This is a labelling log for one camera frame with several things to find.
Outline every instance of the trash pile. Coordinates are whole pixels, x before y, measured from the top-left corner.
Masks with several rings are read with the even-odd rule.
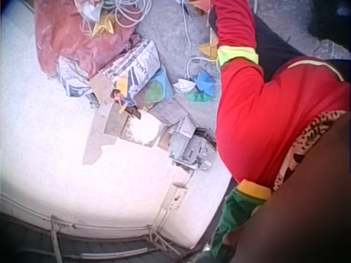
[[[117,138],[158,146],[184,169],[208,171],[216,153],[211,131],[200,128],[174,98],[215,96],[205,71],[170,84],[155,43],[135,33],[151,0],[36,0],[36,44],[43,72],[56,78],[67,96],[88,98],[96,108],[83,164],[93,164],[101,147]],[[210,46],[200,49],[208,50]]]

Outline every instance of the dark pants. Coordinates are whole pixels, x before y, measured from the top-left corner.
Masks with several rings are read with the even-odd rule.
[[[218,33],[216,25],[216,13],[210,12],[209,22],[214,32]],[[298,56],[305,56],[296,48],[286,43],[277,33],[273,32],[261,18],[254,15],[256,23],[256,42],[259,65],[264,72],[264,81],[271,80],[274,73],[286,62]],[[350,82],[350,61],[332,59],[327,60],[343,76],[345,81]]]

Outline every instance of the red jacket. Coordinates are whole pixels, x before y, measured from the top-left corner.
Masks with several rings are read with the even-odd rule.
[[[213,0],[219,44],[256,48],[247,0]],[[238,181],[273,188],[283,160],[304,128],[320,113],[350,109],[350,86],[325,65],[289,61],[264,83],[260,66],[235,58],[222,66],[217,118],[219,154]]]

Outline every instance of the leopard print fabric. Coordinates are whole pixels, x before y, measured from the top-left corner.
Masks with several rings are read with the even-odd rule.
[[[330,129],[334,122],[343,115],[345,111],[326,111],[319,114],[304,129],[303,133],[290,147],[280,171],[275,179],[273,190],[279,187],[293,174],[299,164],[302,163],[308,151],[316,145],[320,138]]]

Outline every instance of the white powder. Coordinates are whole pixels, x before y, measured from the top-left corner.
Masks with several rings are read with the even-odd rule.
[[[127,137],[140,144],[152,142],[160,132],[163,123],[146,111],[140,111],[141,119],[131,118]]]

